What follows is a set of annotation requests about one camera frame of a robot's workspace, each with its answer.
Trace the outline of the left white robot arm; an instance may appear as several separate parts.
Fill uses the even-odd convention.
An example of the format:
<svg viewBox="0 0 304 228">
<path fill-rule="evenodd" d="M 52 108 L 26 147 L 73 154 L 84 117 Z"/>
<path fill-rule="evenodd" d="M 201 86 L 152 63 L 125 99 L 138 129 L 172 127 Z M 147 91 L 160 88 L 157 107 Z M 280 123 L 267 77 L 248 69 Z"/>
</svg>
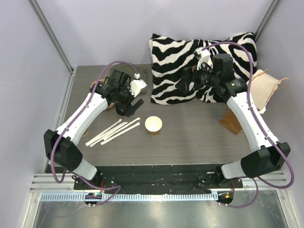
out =
<svg viewBox="0 0 304 228">
<path fill-rule="evenodd" d="M 77 145 L 94 119 L 110 104 L 114 104 L 120 115 L 131 116 L 143 104 L 132 101 L 147 87 L 139 74 L 134 79 L 122 71 L 113 70 L 103 82 L 99 81 L 88 93 L 84 102 L 68 120 L 56 130 L 44 133 L 46 157 L 68 171 L 85 178 L 85 185 L 95 190 L 101 177 L 95 166 L 83 158 Z"/>
</svg>

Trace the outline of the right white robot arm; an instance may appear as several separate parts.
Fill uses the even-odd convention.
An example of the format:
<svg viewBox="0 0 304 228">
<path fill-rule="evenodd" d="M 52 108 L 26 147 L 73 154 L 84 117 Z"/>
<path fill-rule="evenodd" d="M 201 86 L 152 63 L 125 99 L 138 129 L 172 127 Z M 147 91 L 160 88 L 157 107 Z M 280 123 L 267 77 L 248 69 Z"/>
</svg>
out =
<svg viewBox="0 0 304 228">
<path fill-rule="evenodd" d="M 283 156 L 290 153 L 290 146 L 274 136 L 255 104 L 247 100 L 251 95 L 247 92 L 246 82 L 234 76 L 233 58 L 228 54 L 217 54 L 209 66 L 211 58 L 207 50 L 195 54 L 195 57 L 199 60 L 197 65 L 184 68 L 176 88 L 184 93 L 204 86 L 215 89 L 236 116 L 251 149 L 251 153 L 239 161 L 217 167 L 216 185 L 224 188 L 234 178 L 255 178 L 280 170 L 284 164 Z"/>
</svg>

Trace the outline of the brown paper coffee cup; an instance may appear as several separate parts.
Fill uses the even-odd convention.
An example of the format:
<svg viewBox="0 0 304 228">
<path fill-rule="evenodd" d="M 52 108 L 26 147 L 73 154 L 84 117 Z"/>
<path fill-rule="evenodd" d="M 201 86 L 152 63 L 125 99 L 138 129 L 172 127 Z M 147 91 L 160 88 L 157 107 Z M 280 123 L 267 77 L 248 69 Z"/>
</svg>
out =
<svg viewBox="0 0 304 228">
<path fill-rule="evenodd" d="M 157 136 L 162 129 L 162 120 L 157 116 L 150 116 L 145 120 L 144 125 L 149 135 Z"/>
</svg>

